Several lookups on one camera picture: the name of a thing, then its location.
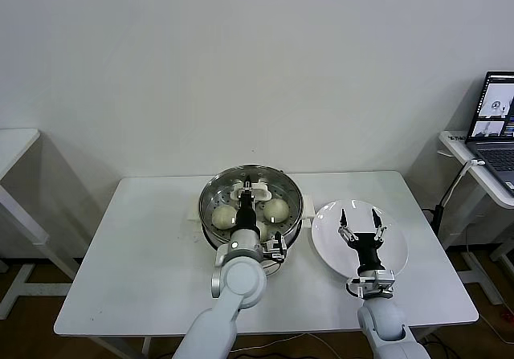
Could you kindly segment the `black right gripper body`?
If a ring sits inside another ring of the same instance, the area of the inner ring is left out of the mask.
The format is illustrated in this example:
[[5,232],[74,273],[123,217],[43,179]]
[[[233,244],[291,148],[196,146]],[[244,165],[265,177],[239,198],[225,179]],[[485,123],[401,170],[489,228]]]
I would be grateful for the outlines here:
[[375,234],[356,233],[347,245],[357,252],[359,266],[357,274],[362,275],[366,271],[381,271],[385,267],[382,265],[377,251],[383,244],[382,239],[377,239]]

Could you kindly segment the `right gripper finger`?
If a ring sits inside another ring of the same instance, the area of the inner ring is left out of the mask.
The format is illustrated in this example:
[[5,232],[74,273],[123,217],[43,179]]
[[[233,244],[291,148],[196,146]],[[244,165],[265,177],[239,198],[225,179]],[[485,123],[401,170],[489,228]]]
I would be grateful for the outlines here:
[[352,247],[357,241],[357,236],[349,228],[344,209],[341,210],[341,219],[338,233],[350,247]]
[[383,234],[384,234],[385,230],[387,229],[387,227],[383,225],[381,216],[375,209],[372,209],[371,212],[372,212],[372,217],[373,217],[373,224],[374,224],[375,230],[376,230],[373,239],[377,242],[382,243],[383,242]]

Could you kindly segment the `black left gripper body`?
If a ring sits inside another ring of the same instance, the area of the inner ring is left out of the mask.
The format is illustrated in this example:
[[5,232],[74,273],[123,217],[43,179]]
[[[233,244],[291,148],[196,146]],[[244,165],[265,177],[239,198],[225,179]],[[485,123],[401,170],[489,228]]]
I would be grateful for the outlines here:
[[239,209],[235,216],[234,230],[253,230],[258,231],[256,225],[257,218],[255,213],[254,202],[250,200],[241,201]]

